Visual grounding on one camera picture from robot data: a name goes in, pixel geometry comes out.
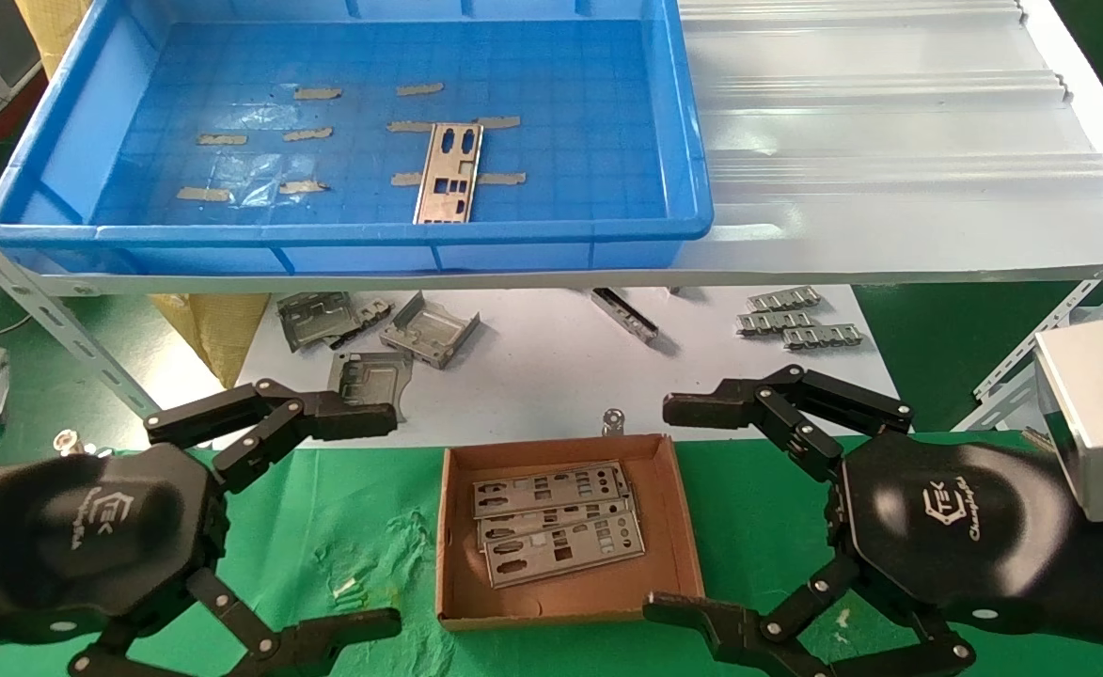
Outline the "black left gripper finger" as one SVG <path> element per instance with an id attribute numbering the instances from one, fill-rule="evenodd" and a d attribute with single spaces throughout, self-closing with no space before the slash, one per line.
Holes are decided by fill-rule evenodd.
<path id="1" fill-rule="evenodd" d="M 144 420 L 149 442 L 178 449 L 240 433 L 213 459 L 214 475 L 231 493 L 249 488 L 309 438 L 357 440 L 387 436 L 397 427 L 390 402 L 349 404 L 336 391 L 296 391 L 274 380 L 246 383 Z"/>
<path id="2" fill-rule="evenodd" d="M 326 676 L 341 651 L 352 644 L 393 638 L 403 627 L 400 611 L 381 608 L 274 631 L 207 567 L 190 574 L 185 585 L 188 594 L 245 647 L 228 676 Z M 69 676 L 181 676 L 180 671 L 131 659 L 127 652 L 133 638 L 130 627 L 109 625 L 69 660 Z"/>

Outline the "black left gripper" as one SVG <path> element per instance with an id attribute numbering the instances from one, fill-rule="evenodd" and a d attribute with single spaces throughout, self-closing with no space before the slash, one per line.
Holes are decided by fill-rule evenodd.
<path id="1" fill-rule="evenodd" d="M 0 468 L 0 644 L 159 633 L 228 529 L 219 481 L 172 445 Z"/>

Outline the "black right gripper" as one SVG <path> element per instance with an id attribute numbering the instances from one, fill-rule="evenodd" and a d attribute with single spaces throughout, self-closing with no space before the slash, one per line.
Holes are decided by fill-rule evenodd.
<path id="1" fill-rule="evenodd" d="M 800 365 L 709 394 L 670 393 L 662 417 L 671 427 L 752 427 L 811 479 L 836 480 L 840 542 L 861 562 L 835 556 L 765 614 L 650 592 L 645 620 L 697 631 L 714 660 L 765 676 L 959 676 L 977 654 L 942 617 L 1103 644 L 1103 522 L 1086 518 L 1053 456 L 899 434 L 911 425 L 908 404 Z M 814 418 L 877 437 L 840 463 L 843 445 Z M 918 641 L 820 660 L 800 636 L 861 571 L 865 597 L 904 616 Z"/>

